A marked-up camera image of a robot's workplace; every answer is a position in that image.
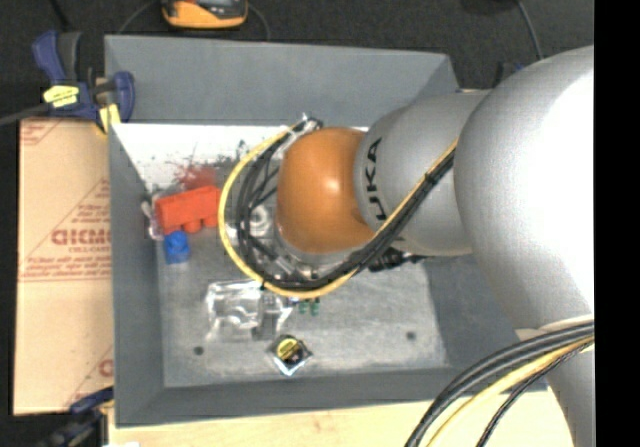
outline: yellow cable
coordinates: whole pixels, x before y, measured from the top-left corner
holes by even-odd
[[[268,138],[266,140],[264,140],[262,143],[260,143],[259,145],[257,145],[256,147],[254,147],[253,149],[251,149],[239,162],[238,164],[236,164],[236,166],[233,168],[233,170],[231,171],[231,174],[229,175],[229,177],[227,178],[223,188],[222,188],[222,193],[220,195],[220,206],[218,208],[218,230],[220,232],[220,239],[222,240],[222,245],[224,246],[224,249],[226,250],[227,254],[229,255],[229,257],[231,258],[231,260],[233,260],[233,262],[235,263],[235,265],[238,267],[238,269],[240,269],[245,275],[247,275],[249,278],[256,280],[257,282],[260,282],[261,284],[264,285],[264,287],[276,294],[280,294],[281,296],[287,296],[290,298],[299,298],[299,299],[315,299],[318,298],[320,296],[324,296],[326,294],[328,294],[329,292],[337,289],[338,287],[340,287],[342,284],[344,284],[347,280],[349,280],[349,278],[351,278],[354,274],[357,273],[357,269],[354,269],[338,278],[336,278],[335,280],[332,280],[330,283],[328,283],[327,285],[320,287],[318,289],[312,289],[312,290],[304,290],[304,289],[297,289],[297,290],[292,290],[292,289],[283,289],[281,287],[278,287],[277,285],[272,284],[271,282],[266,282],[264,281],[264,278],[256,273],[243,259],[242,257],[236,252],[236,250],[233,248],[232,244],[231,244],[231,240],[229,238],[229,234],[227,232],[227,227],[226,227],[226,219],[225,219],[225,209],[227,206],[227,200],[229,198],[229,194],[231,192],[231,188],[233,187],[234,182],[236,181],[236,179],[238,178],[238,175],[240,175],[240,173],[242,172],[242,170],[255,158],[257,157],[260,153],[262,153],[264,150],[266,150],[267,148],[269,148],[271,145],[273,145],[274,143],[278,142],[279,140],[281,140],[284,136],[286,136],[292,129],[293,127],[289,127],[288,129],[279,132],[278,134],[272,136],[271,138]],[[431,175],[431,173],[433,173],[433,171],[438,167],[438,165],[449,155],[451,154],[451,152],[453,152],[453,150],[455,150],[456,145],[458,143],[458,140],[456,139],[448,148],[447,150],[436,160],[436,162],[434,162],[431,167],[429,168],[429,170],[420,178],[420,180],[418,180],[418,182],[416,183],[416,185],[413,187],[413,189],[411,190],[411,192],[405,197],[404,200],[402,200],[402,202],[400,202],[400,204],[394,209],[394,211],[391,213],[391,215],[387,218],[387,220],[382,224],[382,226],[377,230],[377,232],[375,233],[375,235],[373,236],[373,239],[376,239],[380,234],[382,234],[384,232],[384,230],[387,228],[387,226],[389,225],[389,223],[391,223],[391,221],[393,221],[393,219],[402,211],[402,208],[405,206],[405,204],[411,199],[411,197],[413,196],[413,194],[416,192],[416,190],[418,189],[418,187]]]
[[[502,392],[510,389],[514,385],[528,379],[531,376],[534,376],[541,370],[544,370],[553,362],[558,360],[560,357],[569,353],[573,349],[576,349],[580,346],[587,346],[590,342],[594,340],[593,336],[587,337],[585,339],[573,342],[565,347],[558,348],[550,353],[542,355],[535,359],[534,361],[519,367],[507,375],[493,383],[491,386],[485,388],[483,391],[476,394],[474,397],[465,402],[462,406],[460,406],[449,418],[438,428],[438,430],[433,434],[431,439],[425,444],[425,447],[437,447],[442,443],[443,438],[445,438],[447,431],[453,429],[457,423],[464,419],[466,415],[468,415],[474,409],[480,407],[482,404],[487,401],[493,399],[497,395]]]

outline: black carpet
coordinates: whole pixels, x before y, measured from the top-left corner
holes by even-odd
[[[81,68],[103,69],[103,35],[118,31],[150,0],[58,0],[73,28],[84,33]],[[536,51],[512,0],[249,0],[268,22],[271,40],[291,43],[435,51],[451,57],[465,88],[493,86],[503,62],[528,65]],[[594,43],[594,0],[524,0],[545,57]],[[60,28],[47,0],[0,0],[0,116],[39,102],[43,74],[30,51],[42,32]],[[158,8],[133,19],[128,32],[171,36]],[[252,11],[245,25],[219,36],[263,40],[265,26]],[[0,127],[0,445],[30,445],[64,417],[15,418],[10,389],[15,316],[15,125]]]

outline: cardboard sheet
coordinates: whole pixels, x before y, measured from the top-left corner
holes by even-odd
[[[20,127],[13,411],[65,411],[113,383],[107,138],[93,123]]]

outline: yellow clamp label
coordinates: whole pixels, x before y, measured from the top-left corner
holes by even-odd
[[[110,125],[121,123],[118,106],[116,104],[109,104],[108,106],[101,108],[100,120],[102,120],[104,132],[109,132]]]
[[[45,102],[52,104],[53,107],[68,106],[77,102],[80,90],[76,86],[64,86],[56,84],[42,94]]]

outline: orange block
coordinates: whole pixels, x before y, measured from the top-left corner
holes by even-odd
[[[203,186],[156,200],[158,223],[165,235],[184,230],[198,232],[202,225],[218,226],[221,191],[216,186]]]

